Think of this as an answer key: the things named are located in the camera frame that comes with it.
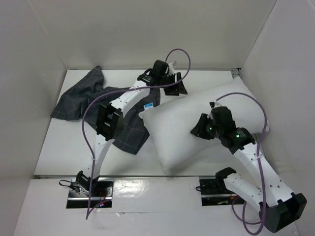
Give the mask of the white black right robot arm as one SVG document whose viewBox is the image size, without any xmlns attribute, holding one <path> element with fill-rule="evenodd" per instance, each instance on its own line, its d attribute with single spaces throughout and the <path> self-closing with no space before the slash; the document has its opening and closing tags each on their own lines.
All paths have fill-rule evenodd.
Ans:
<svg viewBox="0 0 315 236">
<path fill-rule="evenodd" d="M 237 127 L 231 111 L 215 107 L 211 113 L 201 114 L 191 134 L 205 140 L 218 139 L 248 170 L 256 185 L 244 180 L 231 167 L 216 173 L 215 188 L 221 193 L 228 190 L 254 207 L 264 227 L 276 233 L 298 220 L 307 204 L 302 193 L 294 193 L 274 171 L 251 133 Z"/>
</svg>

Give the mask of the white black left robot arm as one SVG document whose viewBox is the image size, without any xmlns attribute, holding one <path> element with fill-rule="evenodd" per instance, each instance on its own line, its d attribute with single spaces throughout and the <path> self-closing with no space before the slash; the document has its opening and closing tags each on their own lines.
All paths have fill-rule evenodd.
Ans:
<svg viewBox="0 0 315 236">
<path fill-rule="evenodd" d="M 167 96 L 187 94 L 184 78 L 181 72 L 175 72 L 172 62 L 157 60 L 152 68 L 138 76 L 130 88 L 121 90 L 118 98 L 101 102 L 95 123 L 96 144 L 87 143 L 91 159 L 76 176 L 76 183 L 84 195 L 92 196 L 97 191 L 101 166 L 110 146 L 122 134 L 126 114 L 153 89 L 164 89 Z"/>
</svg>

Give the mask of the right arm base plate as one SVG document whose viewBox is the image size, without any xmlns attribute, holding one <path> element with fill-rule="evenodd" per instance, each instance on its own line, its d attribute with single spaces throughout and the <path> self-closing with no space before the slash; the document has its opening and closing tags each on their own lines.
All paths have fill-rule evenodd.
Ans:
<svg viewBox="0 0 315 236">
<path fill-rule="evenodd" d="M 195 188 L 201 195 L 201 204 L 206 206 L 242 205 L 244 200 L 227 189 L 219 189 L 215 178 L 200 178 Z"/>
</svg>

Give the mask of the white pillow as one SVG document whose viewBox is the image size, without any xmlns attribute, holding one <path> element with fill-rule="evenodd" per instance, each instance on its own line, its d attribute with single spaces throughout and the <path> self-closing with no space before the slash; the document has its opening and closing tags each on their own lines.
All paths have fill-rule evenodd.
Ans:
<svg viewBox="0 0 315 236">
<path fill-rule="evenodd" d="M 264 114 L 254 95 L 240 78 L 166 102 L 143 114 L 158 161 L 166 175 L 213 175 L 226 167 L 241 169 L 240 161 L 220 140 L 204 140 L 191 134 L 202 114 L 218 101 L 232 113 L 237 127 L 260 133 Z"/>
</svg>

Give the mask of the dark grey checked pillowcase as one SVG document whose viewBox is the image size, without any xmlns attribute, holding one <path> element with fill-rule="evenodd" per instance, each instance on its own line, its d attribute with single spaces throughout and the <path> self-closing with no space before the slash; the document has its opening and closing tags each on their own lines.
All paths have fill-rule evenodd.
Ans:
<svg viewBox="0 0 315 236">
<path fill-rule="evenodd" d="M 50 117 L 78 121 L 90 103 L 97 97 L 122 90 L 116 87 L 104 87 L 105 77 L 100 66 L 94 67 L 79 82 L 62 94 L 53 109 Z M 149 132 L 144 126 L 139 113 L 144 111 L 144 106 L 152 103 L 154 107 L 160 104 L 160 91 L 151 89 L 150 94 L 141 99 L 124 117 L 124 129 L 113 145 L 118 149 L 136 155 L 149 137 Z"/>
</svg>

